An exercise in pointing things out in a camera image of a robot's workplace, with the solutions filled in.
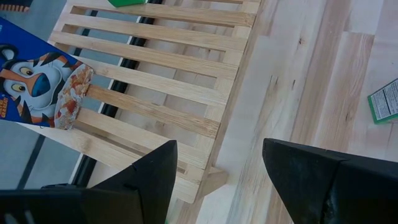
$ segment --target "wood plank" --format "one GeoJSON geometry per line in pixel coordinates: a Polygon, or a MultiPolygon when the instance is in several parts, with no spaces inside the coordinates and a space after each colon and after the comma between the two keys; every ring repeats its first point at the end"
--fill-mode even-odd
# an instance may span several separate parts
{"type": "Polygon", "coordinates": [[[372,44],[373,35],[343,33],[314,146],[347,151],[372,44]]]}
{"type": "Polygon", "coordinates": [[[121,44],[64,32],[53,32],[50,36],[50,40],[61,44],[104,52],[132,60],[138,60],[140,62],[149,62],[169,68],[177,68],[211,77],[225,77],[233,80],[238,70],[237,66],[228,65],[226,63],[211,62],[200,58],[160,52],[145,47],[121,44]]]}
{"type": "Polygon", "coordinates": [[[294,124],[294,142],[313,142],[350,4],[351,1],[347,0],[327,1],[294,124]]]}
{"type": "MultiPolygon", "coordinates": [[[[78,129],[65,131],[54,128],[41,128],[40,126],[29,124],[21,125],[118,170],[125,169],[141,158],[127,149],[108,143],[78,129]]],[[[173,189],[177,197],[192,203],[198,188],[198,184],[184,179],[183,174],[177,172],[173,189]]]]}
{"type": "Polygon", "coordinates": [[[185,8],[163,4],[140,4],[115,8],[107,0],[69,0],[69,3],[83,9],[118,12],[156,19],[210,24],[216,26],[246,26],[251,27],[255,14],[214,9],[185,8]]]}
{"type": "MultiPolygon", "coordinates": [[[[107,133],[121,137],[124,140],[144,146],[150,150],[157,149],[159,146],[170,140],[158,134],[137,128],[133,125],[85,108],[80,110],[77,120],[107,133]]],[[[207,158],[208,156],[204,152],[178,142],[178,159],[180,161],[204,169],[207,158]]]]}
{"type": "MultiPolygon", "coordinates": [[[[79,9],[77,7],[72,6],[71,4],[69,4],[68,2],[64,5],[61,15],[62,14],[78,14],[78,15],[84,15],[86,13],[86,9],[79,9]]],[[[66,25],[64,22],[62,22],[60,19],[57,20],[57,23],[54,26],[54,31],[59,31],[59,32],[68,32],[71,34],[76,33],[76,31],[78,30],[78,27],[74,27],[74,26],[70,26],[70,25],[66,25]]],[[[55,43],[54,41],[47,41],[49,44],[54,45],[56,48],[64,51],[64,52],[68,52],[69,50],[69,46],[65,45],[65,44],[58,44],[55,43]]]]}
{"type": "Polygon", "coordinates": [[[353,0],[344,31],[362,34],[376,33],[384,0],[353,0]]]}
{"type": "Polygon", "coordinates": [[[102,75],[128,84],[142,86],[205,105],[221,106],[225,105],[227,101],[226,95],[210,88],[180,82],[171,78],[164,78],[130,68],[110,65],[88,58],[75,58],[91,66],[97,75],[102,75]]]}
{"type": "Polygon", "coordinates": [[[172,110],[165,106],[157,106],[147,101],[139,100],[133,96],[107,90],[96,85],[90,85],[87,96],[104,103],[116,106],[122,110],[129,110],[150,118],[154,118],[165,124],[174,124],[188,131],[214,138],[219,122],[206,118],[200,118],[192,114],[172,110]]]}
{"type": "Polygon", "coordinates": [[[93,16],[76,14],[61,15],[60,20],[71,26],[105,30],[118,34],[127,34],[146,39],[163,40],[178,44],[187,44],[213,50],[244,50],[246,40],[226,35],[208,34],[194,30],[140,24],[136,22],[117,21],[93,16]]]}

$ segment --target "nutrition label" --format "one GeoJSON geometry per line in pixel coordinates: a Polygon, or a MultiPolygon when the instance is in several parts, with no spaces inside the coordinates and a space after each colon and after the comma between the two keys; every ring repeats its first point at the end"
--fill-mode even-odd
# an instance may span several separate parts
{"type": "Polygon", "coordinates": [[[371,95],[376,119],[380,120],[398,113],[398,80],[393,81],[371,95]]]}

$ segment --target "tiger cartoon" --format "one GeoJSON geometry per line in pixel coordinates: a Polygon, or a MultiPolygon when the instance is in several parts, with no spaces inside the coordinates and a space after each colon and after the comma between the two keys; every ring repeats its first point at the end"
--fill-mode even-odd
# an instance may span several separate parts
{"type": "Polygon", "coordinates": [[[58,93],[82,63],[72,64],[59,52],[24,60],[18,58],[18,49],[10,44],[0,44],[0,57],[5,61],[0,72],[0,92],[14,100],[22,121],[54,127],[58,93]]]}

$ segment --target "frosted flakes box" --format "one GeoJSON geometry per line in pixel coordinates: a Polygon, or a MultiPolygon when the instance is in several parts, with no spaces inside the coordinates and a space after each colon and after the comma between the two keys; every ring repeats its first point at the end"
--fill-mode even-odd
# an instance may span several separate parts
{"type": "Polygon", "coordinates": [[[70,129],[93,69],[0,18],[0,119],[70,129]]]}

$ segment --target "green object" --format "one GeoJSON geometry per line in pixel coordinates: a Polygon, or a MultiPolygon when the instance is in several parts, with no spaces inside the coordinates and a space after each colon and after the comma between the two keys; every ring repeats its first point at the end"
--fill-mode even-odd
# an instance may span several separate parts
{"type": "Polygon", "coordinates": [[[368,96],[375,124],[398,122],[398,78],[368,96]]]}
{"type": "Polygon", "coordinates": [[[130,6],[133,4],[144,4],[145,0],[108,0],[114,7],[130,6]]]}

